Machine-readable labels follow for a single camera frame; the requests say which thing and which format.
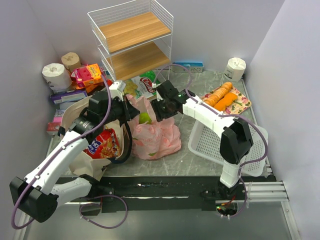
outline shelf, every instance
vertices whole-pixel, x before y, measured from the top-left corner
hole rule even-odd
[[[152,12],[101,26],[100,30],[110,54],[171,33]]]
[[[115,56],[107,58],[113,66],[116,80],[128,80],[153,70],[164,64],[170,63],[169,58],[157,47],[154,42],[129,49]]]

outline gray marble tabletop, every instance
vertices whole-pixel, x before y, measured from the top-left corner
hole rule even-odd
[[[209,70],[203,71],[202,73],[192,73],[192,79],[192,84],[189,89],[198,96],[203,96],[226,82],[222,73]],[[188,83],[188,74],[185,72],[178,73],[171,71],[170,81],[180,91],[184,89]],[[233,85],[241,93],[246,93],[243,81],[236,82]],[[251,107],[242,114],[254,122]],[[174,116],[174,120],[181,133],[182,146],[179,151],[156,160],[143,160],[131,156],[123,164],[108,165],[104,176],[220,176],[223,168],[222,165],[194,155],[188,149],[189,136],[195,120],[180,113]],[[54,149],[58,143],[59,138],[55,137],[51,149]]]

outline floral placemat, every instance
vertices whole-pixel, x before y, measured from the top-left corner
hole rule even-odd
[[[216,89],[212,90],[211,92],[207,93],[206,95],[202,96],[201,99],[209,97],[209,95],[213,94],[216,90],[218,90],[220,87],[217,87]],[[225,114],[240,114],[247,108],[251,106],[251,101],[243,95],[238,89],[236,89],[234,86],[230,90],[230,93],[233,93],[238,96],[238,99],[235,100],[230,106],[227,106],[224,113]]]

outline toilet paper roll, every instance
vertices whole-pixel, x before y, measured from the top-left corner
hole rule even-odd
[[[69,52],[66,55],[62,56],[61,61],[64,67],[70,71],[70,73],[72,73],[73,70],[81,67],[80,58],[74,52]]]
[[[72,83],[67,69],[60,63],[44,66],[42,75],[52,90],[66,89]]]
[[[238,82],[246,70],[246,62],[238,57],[230,58],[224,70],[224,77],[231,82]]]

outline white plastic tray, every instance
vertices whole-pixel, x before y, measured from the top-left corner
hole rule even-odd
[[[253,139],[253,146],[251,147],[250,152],[241,159],[241,163],[256,160],[265,153],[265,145],[261,137],[253,127],[249,127]],[[268,142],[268,132],[260,126],[257,127]],[[202,158],[223,165],[224,159],[220,154],[220,142],[221,140],[217,134],[201,122],[195,121],[188,143],[188,147],[191,152]],[[266,159],[247,164],[243,167],[242,173],[258,177],[263,173],[265,164]]]

